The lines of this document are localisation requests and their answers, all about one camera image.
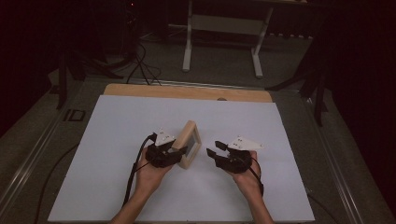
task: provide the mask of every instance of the dark background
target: dark background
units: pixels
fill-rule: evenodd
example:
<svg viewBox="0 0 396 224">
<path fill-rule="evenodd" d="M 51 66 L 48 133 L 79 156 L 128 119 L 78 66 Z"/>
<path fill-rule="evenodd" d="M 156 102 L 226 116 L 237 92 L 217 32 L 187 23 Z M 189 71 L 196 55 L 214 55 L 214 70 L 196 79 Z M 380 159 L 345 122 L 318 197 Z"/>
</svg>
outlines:
<svg viewBox="0 0 396 224">
<path fill-rule="evenodd" d="M 114 4 L 121 6 L 121 1 Z M 120 46 L 104 43 L 97 22 L 123 24 L 124 17 L 98 19 L 93 7 L 82 0 L 0 3 L 0 136 L 50 89 L 47 74 L 57 68 L 58 56 L 65 49 L 72 46 L 97 57 L 106 49 L 119 48 L 122 52 Z M 216 7 L 209 10 L 198 4 L 198 10 L 205 12 L 216 12 Z M 140 8 L 140 18 L 166 38 L 168 23 L 185 24 L 186 8 L 187 1 L 148 0 Z M 237 13 L 257 13 L 251 10 L 247 7 Z M 394 11 L 395 0 L 349 1 L 338 10 L 280 6 L 268 31 L 286 38 L 315 37 L 304 61 L 326 71 L 326 86 L 332 90 L 363 158 L 396 215 Z M 231 9 L 223 12 L 236 13 Z"/>
</svg>

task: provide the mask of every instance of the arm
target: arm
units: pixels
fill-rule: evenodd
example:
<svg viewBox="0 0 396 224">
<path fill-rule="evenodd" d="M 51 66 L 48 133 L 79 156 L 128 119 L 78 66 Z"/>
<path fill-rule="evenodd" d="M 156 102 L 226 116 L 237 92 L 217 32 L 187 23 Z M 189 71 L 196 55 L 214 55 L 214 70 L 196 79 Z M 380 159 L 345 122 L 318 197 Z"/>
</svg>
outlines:
<svg viewBox="0 0 396 224">
<path fill-rule="evenodd" d="M 257 160 L 257 152 L 250 151 L 250 155 L 254 160 Z M 251 164 L 251 168 L 256 174 L 260 173 L 260 168 L 257 162 Z M 272 224 L 274 221 L 265 206 L 262 195 L 260 194 L 260 187 L 256 177 L 249 171 L 242 174 L 229 173 L 235 181 L 242 194 L 247 199 L 251 215 L 257 224 Z"/>
<path fill-rule="evenodd" d="M 142 158 L 137 165 L 137 169 L 139 169 L 139 167 L 145 167 L 137 171 L 134 194 L 129 199 L 128 203 L 126 203 L 113 217 L 110 222 L 111 224 L 134 223 L 151 194 L 161 185 L 161 181 L 166 173 L 172 169 L 172 166 L 156 168 L 148 164 L 146 160 L 146 151 L 147 149 L 144 148 L 142 151 Z"/>
</svg>

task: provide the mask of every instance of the white table leg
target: white table leg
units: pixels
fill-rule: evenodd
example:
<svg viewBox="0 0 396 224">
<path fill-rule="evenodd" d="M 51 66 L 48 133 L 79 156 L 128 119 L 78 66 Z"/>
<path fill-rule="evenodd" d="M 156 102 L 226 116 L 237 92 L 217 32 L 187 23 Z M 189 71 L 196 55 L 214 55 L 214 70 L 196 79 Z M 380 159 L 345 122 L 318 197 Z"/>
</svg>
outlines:
<svg viewBox="0 0 396 224">
<path fill-rule="evenodd" d="M 192 17 L 192 0 L 189 1 L 189 17 L 187 19 L 187 44 L 184 50 L 184 60 L 183 60 L 183 72 L 190 71 L 191 63 L 191 17 Z"/>
<path fill-rule="evenodd" d="M 262 65 L 260 64 L 259 52 L 262 47 L 262 41 L 264 40 L 265 33 L 268 28 L 268 24 L 271 19 L 271 15 L 274 11 L 273 7 L 268 8 L 267 16 L 265 18 L 264 23 L 262 24 L 262 30 L 260 31 L 259 41 L 256 45 L 256 48 L 251 49 L 251 57 L 253 60 L 254 72 L 256 74 L 256 78 L 262 78 Z"/>
</svg>

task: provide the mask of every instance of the table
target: table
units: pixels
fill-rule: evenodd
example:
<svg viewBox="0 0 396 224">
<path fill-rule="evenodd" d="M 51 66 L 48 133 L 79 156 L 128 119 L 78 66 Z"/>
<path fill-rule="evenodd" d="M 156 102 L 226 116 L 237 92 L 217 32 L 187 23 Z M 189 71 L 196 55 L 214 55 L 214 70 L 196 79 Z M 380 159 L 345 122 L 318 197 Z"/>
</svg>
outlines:
<svg viewBox="0 0 396 224">
<path fill-rule="evenodd" d="M 219 98 L 228 101 L 215 101 Z M 205 153 L 205 147 L 215 149 L 215 140 L 227 142 L 237 133 L 264 142 L 266 149 L 258 151 L 263 197 L 274 220 L 314 220 L 271 102 L 266 91 L 110 84 L 92 113 L 49 221 L 109 221 L 121 207 L 134 148 L 155 127 L 177 133 L 187 119 L 197 123 L 203 146 L 188 170 L 175 166 L 169 172 L 137 221 L 250 221 L 247 202 L 231 177 Z M 249 119 L 235 119 L 241 113 Z"/>
<path fill-rule="evenodd" d="M 294 0 L 277 0 L 277 1 L 262 1 L 262 2 L 278 2 L 278 3 L 295 3 Z M 305 0 L 298 1 L 298 3 L 306 3 Z M 267 31 L 274 7 L 270 6 L 265 12 L 265 19 L 263 21 L 224 18 L 218 16 L 197 15 L 192 11 L 192 0 L 189 0 L 189 12 L 187 19 L 187 43 L 184 51 L 183 71 L 190 71 L 191 65 L 191 33 L 192 30 L 206 30 L 225 32 L 243 35 L 257 35 L 258 41 L 254 48 L 251 49 L 251 57 L 253 61 L 254 71 L 257 78 L 262 78 L 262 65 L 260 63 L 259 52 L 262 47 L 265 33 Z"/>
</svg>

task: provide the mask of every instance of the black cable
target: black cable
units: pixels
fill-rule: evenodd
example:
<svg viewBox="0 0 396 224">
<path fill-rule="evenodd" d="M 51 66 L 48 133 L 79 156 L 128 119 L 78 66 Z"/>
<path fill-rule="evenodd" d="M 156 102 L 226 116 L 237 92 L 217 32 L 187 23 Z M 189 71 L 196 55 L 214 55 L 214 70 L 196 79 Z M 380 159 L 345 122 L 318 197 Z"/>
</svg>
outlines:
<svg viewBox="0 0 396 224">
<path fill-rule="evenodd" d="M 145 49 L 145 48 L 143 47 L 143 45 L 141 45 L 140 43 L 139 43 L 139 46 L 142 47 L 142 49 L 143 49 L 143 56 L 142 56 L 142 59 L 139 61 L 139 56 L 138 56 L 138 54 L 136 53 L 137 66 L 134 68 L 134 70 L 132 70 L 131 74 L 128 76 L 128 78 L 127 78 L 127 80 L 126 80 L 126 84 L 129 84 L 129 80 L 131 79 L 132 75 L 134 74 L 134 72 L 136 71 L 136 69 L 137 69 L 138 67 L 141 67 L 141 66 L 142 66 L 141 63 L 143 62 L 143 60 L 144 60 L 145 57 L 146 57 L 146 49 Z"/>
<path fill-rule="evenodd" d="M 312 199 L 315 203 L 317 203 L 327 214 L 329 214 L 329 216 L 332 218 L 332 220 L 337 223 L 340 224 L 341 222 L 339 222 L 337 220 L 337 218 L 335 218 L 335 216 L 329 211 L 329 209 L 320 201 L 318 201 L 316 198 L 314 198 L 310 193 L 307 193 L 308 197 L 310 199 Z"/>
<path fill-rule="evenodd" d="M 79 143 L 75 144 L 73 147 L 71 147 L 70 149 L 68 149 L 68 150 L 62 155 L 62 157 L 61 157 L 59 160 L 56 161 L 55 165 L 53 165 L 52 168 L 51 168 L 51 170 L 49 171 L 49 175 L 47 176 L 47 179 L 46 179 L 46 181 L 45 181 L 45 183 L 44 183 L 44 186 L 43 186 L 43 188 L 41 189 L 40 198 L 39 198 L 39 200 L 38 200 L 38 207 L 37 207 L 37 210 L 35 211 L 35 222 L 34 222 L 35 224 L 38 222 L 38 218 L 39 218 L 39 216 L 40 216 L 41 203 L 42 203 L 42 201 L 43 201 L 44 192 L 46 191 L 47 184 L 48 184 L 49 181 L 50 181 L 50 176 L 52 175 L 52 173 L 53 173 L 53 171 L 55 170 L 55 168 L 58 166 L 59 162 L 61 162 L 61 160 L 63 160 L 64 157 L 65 157 L 67 154 L 69 154 L 71 151 L 73 151 L 75 148 L 77 148 L 78 145 L 79 145 Z"/>
<path fill-rule="evenodd" d="M 144 164 L 144 165 L 140 166 L 139 168 L 137 168 L 134 172 L 136 173 L 137 171 L 139 171 L 140 169 L 142 169 L 143 167 L 145 167 L 147 165 L 149 165 L 149 161 L 146 164 Z"/>
<path fill-rule="evenodd" d="M 257 181 L 259 182 L 260 194 L 263 195 L 264 194 L 264 184 L 262 183 L 262 179 L 256 174 L 256 172 L 254 172 L 253 169 L 251 169 L 251 167 L 249 167 L 248 169 L 256 177 Z"/>
<path fill-rule="evenodd" d="M 257 163 L 257 165 L 259 166 L 259 169 L 260 169 L 260 178 L 262 178 L 262 167 L 260 166 L 259 162 L 256 161 L 256 159 L 254 159 L 253 157 L 250 157 L 250 158 L 253 159 L 253 160 Z"/>
<path fill-rule="evenodd" d="M 131 174 L 129 175 L 128 184 L 127 184 L 127 186 L 126 186 L 126 192 L 125 192 L 124 201 L 123 201 L 123 203 L 122 203 L 122 206 L 124 206 L 124 205 L 128 202 L 128 200 L 129 200 L 129 195 L 130 195 L 130 193 L 131 193 L 131 187 L 132 187 L 132 184 L 134 183 L 134 174 L 136 173 L 136 171 L 137 171 L 138 169 L 141 169 L 141 168 L 143 168 L 144 166 L 146 166 L 147 164 L 149 164 L 149 163 L 146 163 L 145 165 L 143 165 L 143 166 L 139 167 L 138 169 L 136 169 L 136 166 L 137 166 L 137 164 L 139 163 L 139 159 L 140 159 L 140 156 L 141 156 L 141 154 L 142 154 L 143 148 L 145 147 L 147 141 L 148 141 L 149 139 L 151 139 L 152 136 L 153 136 L 153 135 L 149 135 L 149 136 L 145 139 L 145 141 L 143 141 L 142 146 L 140 147 L 139 152 L 137 153 L 136 160 L 134 161 L 134 166 L 132 167 Z"/>
<path fill-rule="evenodd" d="M 161 84 L 160 80 L 158 79 L 158 76 L 161 75 L 161 69 L 159 67 L 154 67 L 154 66 L 148 65 L 148 64 L 146 64 L 144 62 L 142 62 L 142 64 L 145 65 L 145 67 L 148 70 L 148 72 L 152 75 L 152 80 L 151 80 L 151 82 L 149 84 L 151 85 L 154 82 L 154 80 L 156 80 L 158 82 L 158 84 L 161 86 L 162 84 Z M 157 69 L 159 71 L 159 74 L 158 75 L 152 74 L 152 72 L 149 70 L 149 67 Z"/>
<path fill-rule="evenodd" d="M 136 59 L 139 62 L 140 72 L 142 73 L 143 78 L 146 80 L 146 83 L 149 85 L 149 80 L 146 77 L 145 72 L 143 71 L 143 67 L 142 67 L 143 59 L 140 59 L 138 55 L 136 55 Z"/>
</svg>

